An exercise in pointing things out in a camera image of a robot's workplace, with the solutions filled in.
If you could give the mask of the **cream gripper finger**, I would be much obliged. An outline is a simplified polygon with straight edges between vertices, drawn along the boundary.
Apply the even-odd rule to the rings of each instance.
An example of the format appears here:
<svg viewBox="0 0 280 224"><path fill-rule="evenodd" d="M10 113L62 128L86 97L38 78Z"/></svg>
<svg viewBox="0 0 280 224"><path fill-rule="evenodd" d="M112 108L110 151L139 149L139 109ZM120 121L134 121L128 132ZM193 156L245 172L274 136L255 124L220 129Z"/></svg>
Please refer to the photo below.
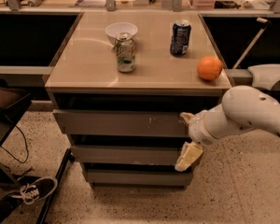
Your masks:
<svg viewBox="0 0 280 224"><path fill-rule="evenodd" d="M188 112L181 112L180 117L183 119L183 122L189 126L193 123L195 115Z"/></svg>
<svg viewBox="0 0 280 224"><path fill-rule="evenodd" d="M177 158L175 169L178 172L186 171L190 166L199 164L203 155L203 147L194 142L185 142Z"/></svg>

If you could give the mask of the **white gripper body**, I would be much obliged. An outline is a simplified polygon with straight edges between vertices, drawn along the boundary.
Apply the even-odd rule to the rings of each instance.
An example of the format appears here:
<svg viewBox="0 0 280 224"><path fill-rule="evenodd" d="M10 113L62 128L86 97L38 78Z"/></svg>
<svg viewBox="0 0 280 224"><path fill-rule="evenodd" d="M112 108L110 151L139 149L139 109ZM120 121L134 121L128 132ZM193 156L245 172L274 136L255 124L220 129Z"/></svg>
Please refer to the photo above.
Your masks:
<svg viewBox="0 0 280 224"><path fill-rule="evenodd" d="M189 120L189 137L194 143L202 146L214 144L214 137L204 126L203 118L205 114L206 111L203 110L200 113L193 115Z"/></svg>

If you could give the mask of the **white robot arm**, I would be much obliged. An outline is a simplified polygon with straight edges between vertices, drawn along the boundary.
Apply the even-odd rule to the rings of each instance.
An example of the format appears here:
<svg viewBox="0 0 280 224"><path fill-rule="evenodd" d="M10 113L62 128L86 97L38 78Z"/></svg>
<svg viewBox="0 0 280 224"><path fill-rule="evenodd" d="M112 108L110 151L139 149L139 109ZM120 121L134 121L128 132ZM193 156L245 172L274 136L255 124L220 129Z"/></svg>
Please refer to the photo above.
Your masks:
<svg viewBox="0 0 280 224"><path fill-rule="evenodd" d="M280 104L253 87L236 86L225 92L221 104L197 114L182 112L191 142L185 142L176 161L178 172L187 170L203 148L220 138L260 129L280 138Z"/></svg>

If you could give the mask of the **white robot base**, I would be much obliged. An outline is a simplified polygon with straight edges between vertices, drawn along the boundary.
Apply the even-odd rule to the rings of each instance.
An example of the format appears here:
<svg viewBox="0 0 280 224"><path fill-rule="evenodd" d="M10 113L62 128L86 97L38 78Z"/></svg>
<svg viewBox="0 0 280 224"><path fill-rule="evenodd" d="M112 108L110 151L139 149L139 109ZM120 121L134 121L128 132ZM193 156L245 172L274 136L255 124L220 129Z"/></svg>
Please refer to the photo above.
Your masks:
<svg viewBox="0 0 280 224"><path fill-rule="evenodd" d="M252 86L270 91L280 81L280 64L260 64L247 68L252 75Z"/></svg>

